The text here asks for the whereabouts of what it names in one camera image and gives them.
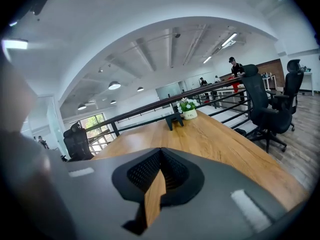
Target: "mesh chair back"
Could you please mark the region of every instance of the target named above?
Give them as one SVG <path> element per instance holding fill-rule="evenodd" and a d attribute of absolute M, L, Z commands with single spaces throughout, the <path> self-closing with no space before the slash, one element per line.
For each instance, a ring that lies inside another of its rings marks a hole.
<path fill-rule="evenodd" d="M 245 65 L 243 69 L 245 75 L 241 80 L 252 101 L 251 120 L 255 125 L 258 125 L 262 120 L 260 108 L 267 108 L 269 104 L 264 81 L 258 74 L 256 65 Z"/>
<path fill-rule="evenodd" d="M 289 73 L 285 76 L 285 88 L 283 94 L 290 97 L 290 99 L 285 102 L 285 107 L 291 112 L 291 114 L 294 114 L 297 110 L 297 95 L 304 79 L 304 72 L 301 70 L 299 61 L 300 59 L 292 59 L 288 62 L 287 70 Z"/>
<path fill-rule="evenodd" d="M 64 143 L 71 158 L 76 160 L 89 160 L 93 158 L 88 144 L 86 130 L 75 123 L 63 133 Z"/>

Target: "wooden panel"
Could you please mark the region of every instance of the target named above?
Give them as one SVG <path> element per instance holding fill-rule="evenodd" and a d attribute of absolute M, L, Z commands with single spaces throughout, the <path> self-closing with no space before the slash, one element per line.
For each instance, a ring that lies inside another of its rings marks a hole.
<path fill-rule="evenodd" d="M 184 127 L 174 123 L 173 131 L 161 120 L 124 132 L 94 159 L 167 147 L 233 166 L 272 193 L 288 210 L 307 197 L 300 183 L 260 147 L 208 115 L 197 113 L 197 118 L 184 121 Z M 149 225 L 160 212 L 160 196 L 165 192 L 164 181 L 158 175 L 145 195 Z"/>
<path fill-rule="evenodd" d="M 265 63 L 258 64 L 256 66 L 259 69 L 259 74 L 263 74 L 265 72 L 272 73 L 273 75 L 275 75 L 276 85 L 278 87 L 285 87 L 285 84 L 286 84 L 285 75 L 284 75 L 284 71 L 283 71 L 283 67 L 280 59 L 271 60 Z M 229 77 L 231 77 L 231 72 L 229 74 L 220 76 L 220 79 L 228 80 Z M 269 86 L 271 89 L 274 89 L 275 83 L 270 80 Z"/>

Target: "office chair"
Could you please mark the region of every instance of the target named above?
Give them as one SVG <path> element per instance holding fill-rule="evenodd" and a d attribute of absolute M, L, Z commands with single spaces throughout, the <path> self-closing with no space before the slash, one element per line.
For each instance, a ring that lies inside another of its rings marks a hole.
<path fill-rule="evenodd" d="M 94 157 L 89 149 L 86 130 L 81 128 L 78 123 L 71 126 L 63 133 L 63 142 L 71 157 L 68 162 L 90 160 Z"/>
<path fill-rule="evenodd" d="M 285 87 L 283 95 L 289 96 L 290 98 L 284 102 L 285 108 L 288 109 L 293 115 L 297 111 L 298 106 L 298 92 L 301 87 L 302 81 L 304 79 L 304 72 L 300 67 L 300 59 L 292 59 L 286 65 L 288 74 L 285 76 Z M 271 94 L 271 100 L 269 103 L 272 105 L 273 109 L 281 110 L 282 109 L 282 100 L 279 98 L 273 97 L 274 94 Z M 295 125 L 291 122 L 292 131 L 295 130 Z"/>
<path fill-rule="evenodd" d="M 269 152 L 270 140 L 283 145 L 282 151 L 286 151 L 287 144 L 276 137 L 288 130 L 292 120 L 290 111 L 283 105 L 289 99 L 287 95 L 274 95 L 282 103 L 281 110 L 268 108 L 269 99 L 265 90 L 264 82 L 258 73 L 258 68 L 253 65 L 243 66 L 245 75 L 241 78 L 242 83 L 251 97 L 253 109 L 250 113 L 252 122 L 258 126 L 257 131 L 260 136 L 250 139 L 252 142 L 266 140 L 266 152 Z"/>

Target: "potted plant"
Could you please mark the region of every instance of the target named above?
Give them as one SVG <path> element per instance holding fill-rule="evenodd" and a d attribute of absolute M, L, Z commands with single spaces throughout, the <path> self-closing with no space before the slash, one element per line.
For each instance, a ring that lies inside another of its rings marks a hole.
<path fill-rule="evenodd" d="M 195 99 L 182 98 L 181 102 L 178 102 L 176 105 L 179 113 L 183 113 L 184 119 L 190 120 L 198 116 L 196 111 L 197 104 Z"/>

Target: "ceiling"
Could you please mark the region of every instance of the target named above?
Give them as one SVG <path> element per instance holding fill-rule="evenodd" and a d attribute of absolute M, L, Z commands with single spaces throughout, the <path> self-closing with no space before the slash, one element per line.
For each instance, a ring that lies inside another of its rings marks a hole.
<path fill-rule="evenodd" d="M 28 12 L 16 26 L 8 28 L 6 37 L 28 40 L 30 49 L 10 53 L 13 65 L 26 79 L 58 83 L 61 72 L 70 64 L 66 53 L 72 55 L 72 44 L 96 22 L 101 8 L 108 7 L 114 0 L 48 0 L 39 16 Z M 279 0 L 242 0 L 267 16 L 281 2 Z M 106 108 L 115 99 L 115 91 L 108 85 L 117 80 L 121 88 L 135 79 L 153 71 L 168 67 L 201 65 L 218 44 L 230 33 L 241 33 L 237 38 L 245 41 L 249 33 L 227 25 L 180 25 L 163 29 L 132 40 L 121 49 L 106 54 L 98 68 L 84 76 L 61 106 L 63 118 L 74 116 L 79 103 L 97 100 L 99 108 Z"/>

